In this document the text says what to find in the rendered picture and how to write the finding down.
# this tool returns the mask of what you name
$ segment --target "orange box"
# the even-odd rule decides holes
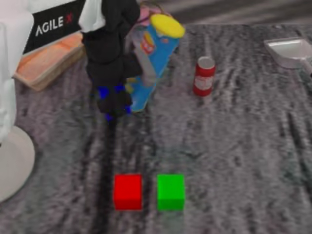
[[[81,39],[76,33],[23,57],[14,77],[36,91],[43,90],[85,55]]]

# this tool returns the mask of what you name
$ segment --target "red can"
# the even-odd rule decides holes
[[[200,57],[196,65],[193,92],[201,97],[211,93],[215,75],[215,61],[211,57]]]

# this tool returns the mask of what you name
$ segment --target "marble tabletop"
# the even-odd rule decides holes
[[[189,25],[144,112],[107,125],[77,62],[45,91],[17,82],[17,125],[37,158],[0,205],[1,234],[310,234],[312,81],[277,66],[263,40],[312,26]],[[214,91],[192,93],[199,56]],[[141,173],[142,212],[116,212],[113,176]],[[183,173],[186,205],[158,212],[156,175]]]

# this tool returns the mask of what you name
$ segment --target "red cube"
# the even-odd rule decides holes
[[[142,176],[140,174],[115,175],[114,205],[116,210],[142,209]]]

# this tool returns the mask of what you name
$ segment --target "green block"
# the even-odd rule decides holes
[[[181,174],[157,175],[157,207],[159,210],[183,210],[185,182]]]

